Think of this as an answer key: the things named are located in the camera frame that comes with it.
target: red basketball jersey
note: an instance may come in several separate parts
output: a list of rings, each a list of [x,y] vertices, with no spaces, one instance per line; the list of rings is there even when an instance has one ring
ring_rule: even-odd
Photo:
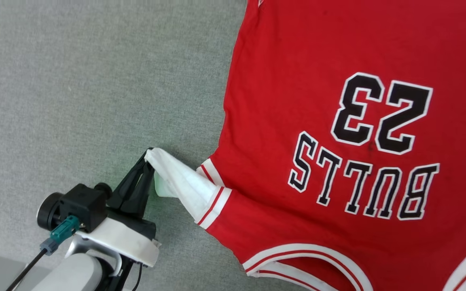
[[[466,288],[466,1],[250,1],[197,222],[251,276]]]

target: white cloth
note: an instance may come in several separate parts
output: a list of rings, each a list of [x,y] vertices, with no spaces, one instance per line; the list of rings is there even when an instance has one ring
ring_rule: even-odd
[[[160,148],[148,150],[145,161],[156,170],[154,183],[160,197],[177,197],[197,219],[205,210],[216,185]]]

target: number 23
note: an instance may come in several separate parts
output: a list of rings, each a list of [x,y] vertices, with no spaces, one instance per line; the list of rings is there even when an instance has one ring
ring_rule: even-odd
[[[358,72],[346,79],[344,83],[340,108],[335,115],[331,134],[335,140],[355,146],[362,146],[370,140],[373,125],[357,123],[357,127],[349,127],[350,120],[363,120],[367,104],[355,101],[358,92],[366,92],[366,100],[382,102],[384,86],[379,77]],[[386,105],[407,107],[381,118],[375,134],[375,143],[379,151],[402,155],[413,148],[414,135],[400,134],[399,138],[391,134],[427,115],[431,100],[432,88],[411,83],[392,81],[386,98]]]

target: gray fabric surface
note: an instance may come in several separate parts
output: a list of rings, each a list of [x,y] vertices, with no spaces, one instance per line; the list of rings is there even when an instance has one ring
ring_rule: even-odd
[[[214,151],[245,5],[0,1],[1,256],[36,255],[49,193],[115,187],[148,146],[190,166]],[[163,246],[139,290],[301,290],[248,278],[177,200],[152,197],[146,218]],[[54,267],[67,246],[39,265]]]

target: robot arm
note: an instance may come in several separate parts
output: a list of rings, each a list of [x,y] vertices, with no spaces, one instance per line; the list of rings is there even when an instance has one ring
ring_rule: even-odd
[[[51,239],[57,239],[55,231],[64,221],[76,217],[79,225],[70,227],[74,239],[65,259],[33,291],[121,291],[133,264],[154,266],[159,254],[156,226],[143,219],[153,175],[143,154],[114,192],[103,183],[94,188],[78,184],[66,194],[48,196],[37,212],[37,224],[51,231]],[[56,250],[44,244],[41,248],[46,255]],[[89,250],[114,262],[90,256]]]

